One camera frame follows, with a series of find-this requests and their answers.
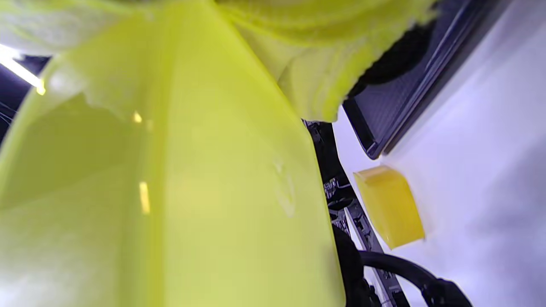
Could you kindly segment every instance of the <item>yellow sponge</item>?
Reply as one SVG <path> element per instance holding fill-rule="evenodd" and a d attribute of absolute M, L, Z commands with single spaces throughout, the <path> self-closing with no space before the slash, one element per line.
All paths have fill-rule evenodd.
<path fill-rule="evenodd" d="M 354 177 L 368 216 L 389 248 L 425 237 L 410 187 L 400 173 L 379 166 Z"/>

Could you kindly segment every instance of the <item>white surface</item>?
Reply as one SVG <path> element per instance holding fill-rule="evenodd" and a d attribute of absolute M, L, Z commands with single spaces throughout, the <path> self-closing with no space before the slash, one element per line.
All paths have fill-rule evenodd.
<path fill-rule="evenodd" d="M 339 118 L 338 154 L 358 189 L 353 172 L 379 162 L 343 109 Z M 454 280 L 474 306 L 544 306 L 546 1 L 514 1 L 380 161 L 408 180 L 426 232 L 386 252 Z M 412 306 L 425 305 L 401 284 Z"/>

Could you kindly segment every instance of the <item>glossy yellow paint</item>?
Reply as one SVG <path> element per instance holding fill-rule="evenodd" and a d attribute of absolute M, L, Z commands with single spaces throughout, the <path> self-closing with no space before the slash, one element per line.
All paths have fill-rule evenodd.
<path fill-rule="evenodd" d="M 410 187 L 400 173 L 379 166 L 354 177 L 370 221 L 389 248 L 425 237 Z"/>
<path fill-rule="evenodd" d="M 344 305 L 312 141 L 215 3 L 43 77 L 0 156 L 2 305 Z"/>

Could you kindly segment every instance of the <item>fluorescent light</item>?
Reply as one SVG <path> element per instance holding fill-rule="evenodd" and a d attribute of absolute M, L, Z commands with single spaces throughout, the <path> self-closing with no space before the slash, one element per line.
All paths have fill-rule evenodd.
<path fill-rule="evenodd" d="M 44 82 L 13 59 L 14 57 L 17 58 L 20 56 L 21 55 L 17 51 L 0 45 L 0 64 L 4 65 L 21 79 L 34 86 L 38 94 L 45 94 Z"/>
<path fill-rule="evenodd" d="M 22 60 L 23 55 L 19 51 L 12 49 L 10 47 L 0 45 L 0 56 L 6 56 L 9 58 L 16 58 L 17 60 Z"/>

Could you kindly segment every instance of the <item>yellow microfiber towel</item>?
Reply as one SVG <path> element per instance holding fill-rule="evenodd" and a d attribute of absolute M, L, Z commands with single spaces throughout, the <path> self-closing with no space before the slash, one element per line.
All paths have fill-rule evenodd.
<path fill-rule="evenodd" d="M 0 44 L 54 55 L 135 11 L 153 18 L 162 0 L 2 0 Z M 434 17 L 436 0 L 217 0 L 296 112 L 335 121 L 368 67 L 415 24 Z"/>

